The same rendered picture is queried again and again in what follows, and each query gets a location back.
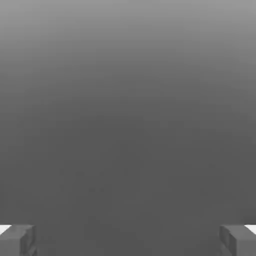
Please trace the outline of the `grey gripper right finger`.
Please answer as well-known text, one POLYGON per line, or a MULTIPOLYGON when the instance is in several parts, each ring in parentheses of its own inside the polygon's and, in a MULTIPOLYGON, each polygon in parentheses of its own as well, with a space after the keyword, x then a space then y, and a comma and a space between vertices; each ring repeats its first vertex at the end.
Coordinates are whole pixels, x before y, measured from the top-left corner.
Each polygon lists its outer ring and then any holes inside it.
POLYGON ((256 224, 223 224, 219 241, 219 256, 256 256, 256 224))

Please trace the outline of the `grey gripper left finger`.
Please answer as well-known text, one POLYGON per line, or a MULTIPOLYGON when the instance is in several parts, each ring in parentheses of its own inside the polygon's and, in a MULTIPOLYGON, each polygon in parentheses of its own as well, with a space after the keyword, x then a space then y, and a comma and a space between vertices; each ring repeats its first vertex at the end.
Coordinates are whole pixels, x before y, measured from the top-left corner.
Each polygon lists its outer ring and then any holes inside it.
POLYGON ((36 226, 0 224, 0 256, 38 256, 36 226))

